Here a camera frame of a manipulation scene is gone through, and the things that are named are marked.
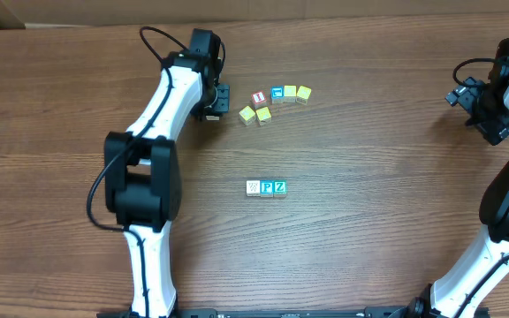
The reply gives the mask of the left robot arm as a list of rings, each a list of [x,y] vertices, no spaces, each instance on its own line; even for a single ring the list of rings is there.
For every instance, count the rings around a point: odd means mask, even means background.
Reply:
[[[172,317],[171,224],[182,201],[176,141],[189,117],[217,121],[227,113],[230,88],[221,83],[226,52],[214,32],[195,28],[189,45],[159,57],[161,79],[148,106],[125,132],[104,142],[104,167],[87,195],[105,189],[112,230],[125,236],[133,272],[133,301],[124,317]]]

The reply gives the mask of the white picture block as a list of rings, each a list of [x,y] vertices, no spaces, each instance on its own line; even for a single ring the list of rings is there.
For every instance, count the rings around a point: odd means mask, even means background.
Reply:
[[[259,197],[261,195],[261,181],[260,180],[247,180],[246,181],[246,195],[248,197]]]

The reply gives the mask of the green Z block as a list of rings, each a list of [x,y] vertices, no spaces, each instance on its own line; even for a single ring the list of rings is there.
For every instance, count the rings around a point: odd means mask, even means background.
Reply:
[[[273,182],[273,195],[275,197],[285,197],[288,193],[287,182],[285,180],[275,180]]]

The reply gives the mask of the blue P block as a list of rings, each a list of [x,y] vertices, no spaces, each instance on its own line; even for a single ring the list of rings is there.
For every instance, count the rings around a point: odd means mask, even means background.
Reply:
[[[260,196],[273,197],[274,196],[274,182],[272,180],[260,181]]]

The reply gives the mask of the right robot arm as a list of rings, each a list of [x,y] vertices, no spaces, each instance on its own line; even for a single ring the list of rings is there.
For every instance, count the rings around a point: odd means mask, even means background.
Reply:
[[[490,59],[488,79],[459,80],[445,97],[460,105],[492,146],[509,136],[509,38]],[[509,274],[509,161],[485,190],[479,207],[482,226],[453,267],[395,317],[485,317],[482,301]]]

